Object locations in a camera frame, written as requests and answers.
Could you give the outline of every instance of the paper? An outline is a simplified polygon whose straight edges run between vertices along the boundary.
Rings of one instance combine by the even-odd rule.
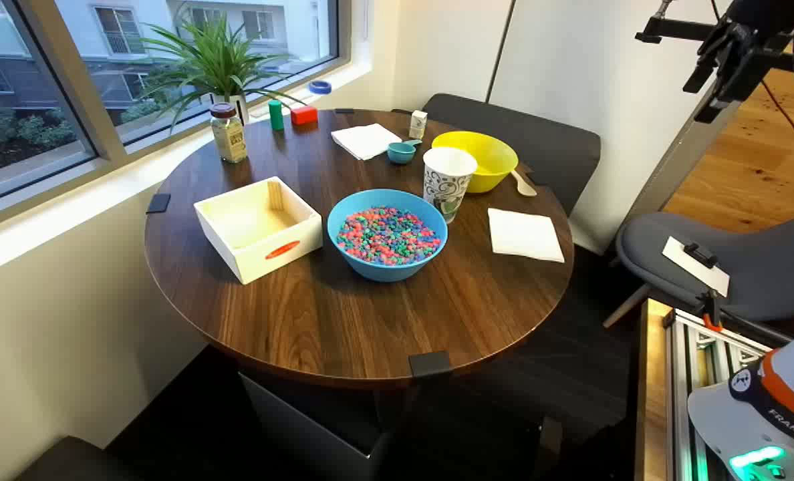
[[[708,290],[720,291],[720,297],[727,297],[730,277],[724,270],[720,270],[718,266],[714,269],[702,266],[696,258],[690,258],[684,252],[683,240],[670,235],[670,240],[663,246],[663,258],[670,258],[674,266],[687,270],[692,279],[703,282]]]
[[[488,219],[494,255],[565,262],[551,218],[488,208]]]
[[[401,143],[394,131],[381,124],[353,126],[331,131],[335,143],[347,151],[355,162],[370,162],[389,152],[389,144]]]

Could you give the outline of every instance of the cup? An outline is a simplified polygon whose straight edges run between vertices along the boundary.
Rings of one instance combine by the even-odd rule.
[[[452,224],[477,171],[477,158],[466,151],[434,147],[425,151],[424,163],[424,198]]]

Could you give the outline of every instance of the robotic arm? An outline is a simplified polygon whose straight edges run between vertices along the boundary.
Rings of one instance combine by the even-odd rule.
[[[794,43],[794,0],[732,0],[714,27],[666,19],[670,4],[660,4],[636,41],[703,41],[684,92],[702,92],[714,69],[718,83],[696,120],[711,124],[730,101],[750,100],[774,67],[794,69],[794,55],[783,55]]]

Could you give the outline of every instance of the round wooden table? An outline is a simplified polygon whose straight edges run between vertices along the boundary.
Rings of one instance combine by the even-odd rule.
[[[318,128],[286,126],[285,134],[255,124],[247,128],[250,163],[223,163],[206,144],[160,186],[171,204],[147,218],[147,266],[164,297],[208,343],[274,375],[385,387],[477,366],[519,345],[556,311],[572,277],[572,232],[549,191],[519,198],[513,180],[468,195],[442,258],[404,285],[358,279],[330,240],[250,287],[239,285],[206,240],[192,204],[265,178],[281,178],[325,222],[355,191],[424,195],[424,152],[449,126],[428,124],[417,158],[394,167],[385,156],[353,162],[331,143],[335,128],[367,124],[406,138],[409,116],[318,114]],[[551,218],[565,266],[492,255],[492,206]]]

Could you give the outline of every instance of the white paper napkin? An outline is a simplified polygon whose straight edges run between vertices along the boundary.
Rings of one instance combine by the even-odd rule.
[[[488,219],[494,255],[565,262],[551,218],[488,208]]]
[[[374,156],[389,152],[390,143],[401,143],[394,131],[381,124],[353,126],[331,131],[335,143],[347,151],[355,162],[370,162]]]

